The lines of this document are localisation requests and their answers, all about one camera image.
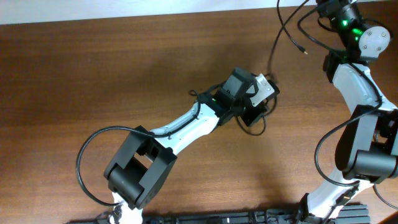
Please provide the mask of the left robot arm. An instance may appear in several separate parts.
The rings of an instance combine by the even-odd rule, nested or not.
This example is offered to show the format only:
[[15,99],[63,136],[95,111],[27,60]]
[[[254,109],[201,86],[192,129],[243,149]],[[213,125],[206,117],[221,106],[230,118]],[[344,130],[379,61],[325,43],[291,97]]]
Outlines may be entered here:
[[129,129],[127,138],[104,170],[115,206],[110,223],[141,223],[144,207],[158,194],[177,156],[198,138],[232,118],[247,127],[265,118],[266,103],[279,89],[264,75],[236,67],[227,80],[202,93],[181,117],[163,127]]

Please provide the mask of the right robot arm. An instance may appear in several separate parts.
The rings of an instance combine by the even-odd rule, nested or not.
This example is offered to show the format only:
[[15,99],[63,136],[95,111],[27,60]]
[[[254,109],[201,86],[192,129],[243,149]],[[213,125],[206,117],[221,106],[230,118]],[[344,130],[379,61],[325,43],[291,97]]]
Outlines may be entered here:
[[328,49],[323,71],[341,93],[350,119],[335,149],[335,168],[323,183],[303,196],[294,223],[365,222],[350,201],[397,177],[397,106],[374,82],[369,62],[378,59],[392,42],[383,23],[363,17],[355,1],[318,1],[314,8],[326,18],[328,30],[338,34],[343,49]]

